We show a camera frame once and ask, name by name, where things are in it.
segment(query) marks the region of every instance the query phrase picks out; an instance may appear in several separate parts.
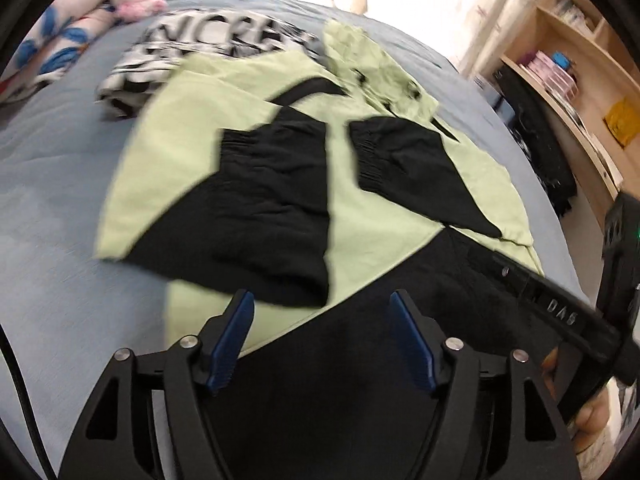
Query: blue bedsheet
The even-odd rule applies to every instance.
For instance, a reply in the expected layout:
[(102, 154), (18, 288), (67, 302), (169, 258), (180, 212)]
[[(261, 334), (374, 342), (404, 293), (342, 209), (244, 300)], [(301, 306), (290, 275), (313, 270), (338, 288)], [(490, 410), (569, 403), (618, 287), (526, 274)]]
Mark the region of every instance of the blue bedsheet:
[[(321, 35), (331, 17), (365, 28), (428, 93), (439, 114), (507, 167), (529, 213), (546, 275), (584, 297), (560, 224), (510, 134), (473, 85), (442, 56), (402, 32), (340, 10), (289, 0), (167, 0), (251, 9)], [(150, 20), (108, 32), (65, 78), (0, 123), (0, 322), (11, 339), (54, 467), (113, 351), (162, 348), (164, 280), (92, 260), (98, 214), (133, 120), (94, 103), (98, 83)], [(7, 371), (0, 416), (36, 463)]]

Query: black fabric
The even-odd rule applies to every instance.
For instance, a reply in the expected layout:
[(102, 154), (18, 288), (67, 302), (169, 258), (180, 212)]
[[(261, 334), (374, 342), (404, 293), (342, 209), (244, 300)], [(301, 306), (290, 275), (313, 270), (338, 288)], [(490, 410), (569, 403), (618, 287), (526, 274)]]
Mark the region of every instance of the black fabric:
[(545, 104), (510, 67), (504, 65), (494, 73), (494, 77), (516, 112), (511, 129), (517, 132), (529, 150), (531, 167), (542, 182), (554, 211), (561, 217), (571, 210), (569, 199), (578, 191), (571, 167), (545, 117)]
[(219, 171), (175, 202), (125, 260), (168, 278), (287, 306), (323, 306), (326, 125), (293, 108), (225, 130)]
[[(414, 387), (390, 332), (386, 305), (397, 288), (447, 336), (501, 355), (523, 348), (541, 362), (557, 337), (469, 266), (475, 247), (488, 251), (446, 228), (340, 305), (240, 359), (205, 405), (234, 479), (406, 479), (437, 404)], [(479, 414), (490, 408), (483, 400)], [(472, 448), (486, 442), (483, 428)]]
[(349, 133), (363, 190), (443, 224), (502, 237), (476, 205), (440, 134), (396, 117), (353, 121)]
[(319, 93), (346, 95), (344, 90), (342, 90), (342, 88), (333, 81), (324, 77), (312, 77), (292, 86), (292, 88), (289, 88), (277, 97), (274, 97), (270, 100), (270, 103), (278, 106), (291, 106), (293, 103), (300, 101), (300, 99), (304, 97)]

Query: human hand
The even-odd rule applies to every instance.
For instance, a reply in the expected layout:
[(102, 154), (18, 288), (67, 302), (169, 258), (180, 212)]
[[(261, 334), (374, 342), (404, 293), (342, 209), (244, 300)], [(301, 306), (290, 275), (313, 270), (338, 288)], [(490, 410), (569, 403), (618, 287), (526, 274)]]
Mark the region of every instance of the human hand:
[[(558, 366), (558, 348), (555, 348), (542, 363), (542, 377), (551, 396), (556, 398), (553, 373)], [(574, 450), (583, 452), (593, 444), (609, 421), (609, 391), (605, 386), (593, 399), (581, 407), (574, 424), (578, 432), (574, 436)]]

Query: silver rivet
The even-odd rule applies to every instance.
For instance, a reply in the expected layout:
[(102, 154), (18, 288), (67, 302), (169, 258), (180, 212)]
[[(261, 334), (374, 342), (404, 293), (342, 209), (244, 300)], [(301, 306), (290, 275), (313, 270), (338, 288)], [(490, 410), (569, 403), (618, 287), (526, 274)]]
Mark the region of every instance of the silver rivet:
[(526, 363), (529, 360), (529, 354), (518, 348), (513, 351), (513, 358), (519, 363)]
[(115, 354), (113, 354), (113, 358), (116, 361), (126, 361), (131, 357), (131, 350), (128, 348), (121, 348), (120, 350), (116, 350)]
[(449, 337), (445, 342), (445, 345), (447, 345), (447, 348), (449, 348), (450, 350), (462, 350), (465, 346), (465, 344), (462, 342), (462, 339), (458, 339), (457, 337)]
[(182, 348), (193, 348), (198, 344), (198, 338), (194, 335), (186, 335), (180, 339), (180, 346)]

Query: green fabric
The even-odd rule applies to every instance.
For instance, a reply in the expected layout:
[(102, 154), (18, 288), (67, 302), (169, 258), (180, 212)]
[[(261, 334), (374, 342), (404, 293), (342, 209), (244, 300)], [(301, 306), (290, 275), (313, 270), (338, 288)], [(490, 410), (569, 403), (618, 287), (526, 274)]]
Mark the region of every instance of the green fabric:
[[(331, 23), (327, 33), (332, 30), (342, 33), (347, 28), (352, 29)], [(286, 308), (257, 302), (255, 320), (243, 352), (260, 348), (325, 312), (428, 244), (442, 229), (441, 224), (358, 187), (356, 157), (346, 124), (371, 116), (390, 115), (380, 103), (394, 96), (392, 109), (396, 114), (402, 112), (403, 117), (434, 129), (430, 119), (437, 103), (427, 94), (418, 105), (415, 99), (409, 102), (406, 98), (405, 102), (396, 86), (410, 79), (409, 76), (375, 43), (364, 40), (361, 38), (352, 45), (352, 48), (366, 46), (361, 53), (363, 73), (370, 70), (367, 63), (375, 63), (378, 58), (384, 60), (380, 71), (390, 72), (379, 74), (379, 79), (368, 79), (366, 95), (358, 94), (352, 80), (342, 79), (341, 75), (351, 78), (351, 70), (340, 68), (342, 58), (338, 52), (351, 51), (332, 41), (332, 37), (328, 37), (326, 43), (335, 75), (297, 52), (242, 60), (216, 59), (204, 54), (190, 56), (145, 109), (123, 152), (104, 204), (96, 255), (124, 257), (155, 218), (194, 184), (217, 170), (223, 128), (250, 130), (271, 121), (278, 107), (265, 99), (318, 75), (337, 82), (352, 95), (316, 94), (295, 105), (300, 112), (328, 125), (331, 225), (325, 259), (330, 272), (329, 301), (322, 309)], [(357, 59), (359, 51), (350, 56)], [(460, 142), (441, 136), (447, 153), (487, 218), (511, 240), (493, 240), (462, 232), (540, 270), (531, 247), (524, 207), (506, 170), (462, 133), (454, 134)], [(227, 294), (191, 283), (171, 282), (167, 291), (167, 341), (171, 343), (187, 333), (197, 333), (210, 316), (222, 313), (229, 299)]]

